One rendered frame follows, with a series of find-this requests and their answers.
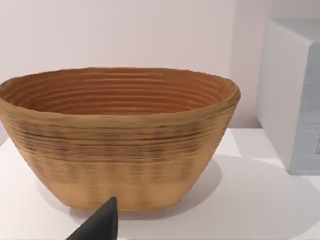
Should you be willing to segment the pale microwave oven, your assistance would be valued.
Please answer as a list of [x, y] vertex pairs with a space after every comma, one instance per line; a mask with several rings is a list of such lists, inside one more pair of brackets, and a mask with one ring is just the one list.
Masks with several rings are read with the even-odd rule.
[[320, 19], [267, 24], [257, 118], [290, 174], [320, 176]]

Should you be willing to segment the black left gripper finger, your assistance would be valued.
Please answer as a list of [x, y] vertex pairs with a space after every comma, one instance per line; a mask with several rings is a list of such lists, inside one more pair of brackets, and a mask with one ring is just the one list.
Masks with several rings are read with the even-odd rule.
[[117, 240], [118, 232], [118, 202], [111, 197], [68, 240]]

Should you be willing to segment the brown woven basket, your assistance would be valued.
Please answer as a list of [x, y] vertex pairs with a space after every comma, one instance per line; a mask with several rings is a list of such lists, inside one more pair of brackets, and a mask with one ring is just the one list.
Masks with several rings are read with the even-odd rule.
[[165, 210], [195, 185], [241, 99], [228, 78], [138, 67], [62, 69], [0, 84], [0, 120], [64, 205]]

